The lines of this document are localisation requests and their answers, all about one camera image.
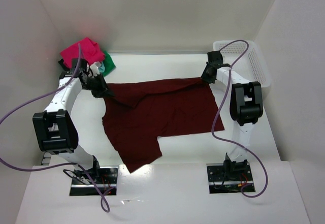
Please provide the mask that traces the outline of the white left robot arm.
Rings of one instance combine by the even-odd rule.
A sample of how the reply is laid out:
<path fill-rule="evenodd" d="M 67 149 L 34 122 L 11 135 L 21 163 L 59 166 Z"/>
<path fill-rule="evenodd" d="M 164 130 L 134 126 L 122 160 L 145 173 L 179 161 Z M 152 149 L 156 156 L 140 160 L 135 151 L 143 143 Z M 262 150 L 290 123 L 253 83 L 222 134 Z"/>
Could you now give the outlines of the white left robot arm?
<path fill-rule="evenodd" d="M 74 68 L 62 72 L 58 91 L 43 112 L 32 117 L 39 148 L 74 163 L 78 177 L 83 170 L 93 177 L 100 176 L 100 165 L 94 155 L 79 145 L 79 136 L 70 113 L 78 94 L 89 90 L 94 98 L 113 97 L 103 75 L 85 59 L 73 59 Z"/>

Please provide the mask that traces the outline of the dark red t shirt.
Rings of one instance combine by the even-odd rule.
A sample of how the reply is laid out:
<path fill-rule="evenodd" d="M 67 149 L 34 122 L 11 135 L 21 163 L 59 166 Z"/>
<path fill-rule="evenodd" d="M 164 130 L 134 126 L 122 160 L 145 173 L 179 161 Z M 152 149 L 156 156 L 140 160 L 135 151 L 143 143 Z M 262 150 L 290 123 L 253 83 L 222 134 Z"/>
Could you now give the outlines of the dark red t shirt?
<path fill-rule="evenodd" d="M 215 120 L 218 106 L 210 85 L 201 78 L 140 83 L 109 83 L 104 132 L 129 172 L 162 156 L 158 137 L 223 131 Z"/>

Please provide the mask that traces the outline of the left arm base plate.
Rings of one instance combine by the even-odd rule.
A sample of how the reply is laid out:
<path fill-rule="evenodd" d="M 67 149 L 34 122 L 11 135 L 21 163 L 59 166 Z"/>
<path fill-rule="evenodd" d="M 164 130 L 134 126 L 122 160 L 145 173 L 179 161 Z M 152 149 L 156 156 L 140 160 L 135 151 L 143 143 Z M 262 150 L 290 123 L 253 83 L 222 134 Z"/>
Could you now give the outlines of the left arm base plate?
<path fill-rule="evenodd" d="M 63 172 L 71 178 L 70 196 L 98 196 L 94 185 L 83 171 L 64 169 Z M 105 196 L 117 194 L 118 166 L 100 167 L 98 173 L 88 172 L 100 192 Z"/>

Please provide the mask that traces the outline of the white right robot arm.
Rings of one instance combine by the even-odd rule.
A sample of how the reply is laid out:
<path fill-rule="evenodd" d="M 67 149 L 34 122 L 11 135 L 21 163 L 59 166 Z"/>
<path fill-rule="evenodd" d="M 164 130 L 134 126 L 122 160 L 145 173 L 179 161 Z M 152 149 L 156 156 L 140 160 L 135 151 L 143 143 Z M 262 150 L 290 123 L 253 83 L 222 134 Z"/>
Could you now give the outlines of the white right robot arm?
<path fill-rule="evenodd" d="M 254 125 L 263 115 L 262 87 L 257 81 L 250 81 L 237 72 L 229 72 L 230 64 L 223 62 L 220 51 L 207 53 L 208 61 L 201 75 L 207 83 L 222 82 L 229 88 L 230 116 L 234 121 L 232 141 L 235 145 L 227 153 L 223 162 L 223 171 L 228 180 L 235 180 L 247 169 L 247 151 Z"/>

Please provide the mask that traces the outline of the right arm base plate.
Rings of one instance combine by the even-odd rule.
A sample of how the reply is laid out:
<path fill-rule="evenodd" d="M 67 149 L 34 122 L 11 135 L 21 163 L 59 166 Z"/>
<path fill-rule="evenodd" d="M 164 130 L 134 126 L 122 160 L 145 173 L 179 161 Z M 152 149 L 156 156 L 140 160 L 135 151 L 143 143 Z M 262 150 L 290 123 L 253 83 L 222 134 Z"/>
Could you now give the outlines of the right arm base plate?
<path fill-rule="evenodd" d="M 245 193 L 255 192 L 250 165 L 245 170 L 225 173 L 223 164 L 207 164 L 209 194 L 240 193 L 244 187 Z"/>

